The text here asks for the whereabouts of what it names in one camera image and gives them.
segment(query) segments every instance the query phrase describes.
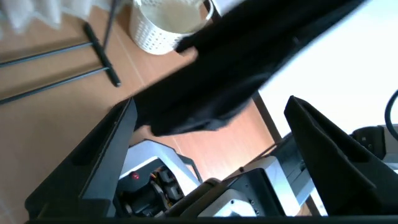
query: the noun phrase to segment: perforated basket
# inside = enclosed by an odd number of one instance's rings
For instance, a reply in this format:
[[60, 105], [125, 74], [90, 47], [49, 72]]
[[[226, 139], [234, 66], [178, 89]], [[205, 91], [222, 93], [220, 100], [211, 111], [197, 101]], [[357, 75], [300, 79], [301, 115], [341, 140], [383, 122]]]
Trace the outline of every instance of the perforated basket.
[[193, 34], [199, 28], [203, 27], [206, 22], [211, 18], [214, 11], [213, 3], [210, 2], [210, 10], [205, 20], [199, 24], [193, 30], [188, 30], [184, 33], [171, 32], [164, 30], [155, 25], [148, 17], [144, 14], [142, 6], [150, 6], [157, 9], [156, 12], [171, 13], [167, 12], [167, 8], [172, 6], [173, 3], [184, 3], [184, 4], [198, 4], [201, 0], [133, 0], [133, 7], [130, 18], [130, 35], [133, 41], [142, 50], [154, 55], [167, 54], [175, 48], [179, 40], [183, 37]]

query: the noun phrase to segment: metal rack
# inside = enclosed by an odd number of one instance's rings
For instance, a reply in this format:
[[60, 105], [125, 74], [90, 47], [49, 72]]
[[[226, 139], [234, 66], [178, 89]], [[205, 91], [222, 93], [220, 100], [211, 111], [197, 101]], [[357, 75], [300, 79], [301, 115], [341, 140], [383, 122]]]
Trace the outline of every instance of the metal rack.
[[92, 48], [94, 49], [96, 55], [98, 56], [99, 60], [101, 61], [102, 67], [101, 68], [97, 68], [94, 70], [91, 70], [89, 72], [85, 72], [79, 75], [75, 75], [74, 77], [70, 77], [70, 78], [66, 78], [64, 80], [55, 82], [55, 83], [51, 83], [42, 87], [38, 87], [35, 88], [33, 90], [29, 90], [23, 93], [20, 93], [18, 95], [14, 95], [14, 96], [10, 96], [8, 98], [4, 98], [0, 100], [0, 105], [6, 104], [6, 103], [10, 103], [12, 101], [16, 101], [18, 99], [36, 94], [36, 93], [40, 93], [42, 91], [51, 89], [51, 88], [55, 88], [57, 86], [66, 84], [66, 83], [70, 83], [76, 80], [79, 80], [81, 78], [85, 78], [88, 77], [90, 75], [94, 75], [97, 74], [99, 72], [105, 71], [106, 74], [108, 75], [111, 83], [115, 86], [115, 87], [119, 87], [121, 85], [121, 81], [118, 77], [118, 75], [116, 74], [116, 72], [114, 71], [111, 62], [109, 61], [109, 59], [106, 56], [105, 53], [105, 49], [108, 45], [109, 42], [109, 35], [111, 33], [111, 29], [112, 29], [112, 25], [113, 25], [113, 21], [114, 18], [116, 16], [116, 6], [119, 4], [120, 0], [112, 0], [112, 5], [111, 5], [111, 10], [109, 12], [109, 19], [108, 19], [108, 23], [106, 26], [106, 30], [105, 30], [105, 38], [104, 38], [104, 43], [103, 46], [101, 46], [101, 44], [98, 42], [98, 38], [95, 36], [95, 33], [93, 31], [93, 29], [91, 28], [91, 26], [89, 25], [88, 22], [85, 23], [85, 25], [83, 26], [83, 30], [85, 31], [85, 34], [88, 38], [88, 42], [82, 43], [82, 44], [76, 44], [76, 45], [72, 45], [69, 47], [64, 47], [61, 49], [57, 49], [57, 50], [51, 50], [48, 52], [44, 52], [44, 53], [40, 53], [40, 54], [36, 54], [36, 55], [31, 55], [31, 56], [27, 56], [27, 57], [22, 57], [19, 59], [15, 59], [15, 60], [10, 60], [7, 62], [0, 62], [0, 68], [6, 67], [6, 66], [10, 66], [10, 65], [15, 65], [18, 63], [23, 63], [23, 62], [28, 62], [30, 60], [36, 60], [36, 59], [40, 59], [40, 58], [44, 58], [47, 56], [51, 56], [51, 55], [55, 55], [55, 54], [61, 54], [61, 53], [65, 53], [65, 52], [69, 52], [75, 49], [80, 49], [83, 47], [88, 47], [88, 46], [92, 46]]

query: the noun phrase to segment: floor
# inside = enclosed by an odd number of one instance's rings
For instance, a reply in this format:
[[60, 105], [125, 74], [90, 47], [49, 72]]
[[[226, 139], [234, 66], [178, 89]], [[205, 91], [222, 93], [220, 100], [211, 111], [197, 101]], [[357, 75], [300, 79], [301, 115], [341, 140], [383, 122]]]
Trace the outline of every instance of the floor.
[[[88, 19], [100, 41], [107, 19], [107, 13], [97, 8]], [[163, 56], [143, 52], [127, 33], [128, 21], [126, 8], [118, 17], [107, 50], [122, 81], [121, 87], [112, 86], [103, 72], [0, 106], [0, 223], [20, 224], [27, 220], [25, 198], [113, 105], [195, 58], [194, 51], [185, 56], [175, 52]], [[83, 41], [82, 24], [79, 19], [64, 16], [61, 29], [53, 30], [34, 21], [24, 35], [15, 35], [2, 25], [5, 29], [0, 40], [0, 61]], [[95, 53], [88, 47], [2, 68], [0, 98], [99, 66]], [[144, 138], [162, 142], [191, 157], [204, 179], [223, 179], [273, 143], [254, 103], [217, 132], [155, 138], [147, 128], [142, 128], [133, 134], [131, 144]]]

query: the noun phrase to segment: wire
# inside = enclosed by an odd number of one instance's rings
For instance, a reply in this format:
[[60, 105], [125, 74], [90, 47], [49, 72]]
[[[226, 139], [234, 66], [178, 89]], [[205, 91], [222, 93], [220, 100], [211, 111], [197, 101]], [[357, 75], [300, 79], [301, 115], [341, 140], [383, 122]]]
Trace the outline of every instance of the wire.
[[398, 141], [398, 133], [395, 130], [394, 126], [392, 125], [392, 121], [391, 121], [392, 106], [394, 105], [394, 102], [397, 99], [397, 97], [398, 97], [398, 90], [392, 95], [392, 97], [390, 98], [390, 100], [387, 103], [386, 111], [384, 112], [384, 119], [386, 120], [387, 130], [390, 132], [392, 137], [394, 137]]

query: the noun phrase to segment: black cloth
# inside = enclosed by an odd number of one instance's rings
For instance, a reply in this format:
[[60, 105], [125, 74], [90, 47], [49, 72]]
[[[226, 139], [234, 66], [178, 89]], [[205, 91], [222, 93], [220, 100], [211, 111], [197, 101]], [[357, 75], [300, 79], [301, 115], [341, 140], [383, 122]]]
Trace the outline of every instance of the black cloth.
[[194, 47], [198, 58], [134, 97], [141, 124], [156, 136], [227, 125], [289, 59], [362, 2], [244, 1], [179, 43], [177, 52]]
[[398, 175], [304, 100], [285, 117], [329, 215], [398, 215]]

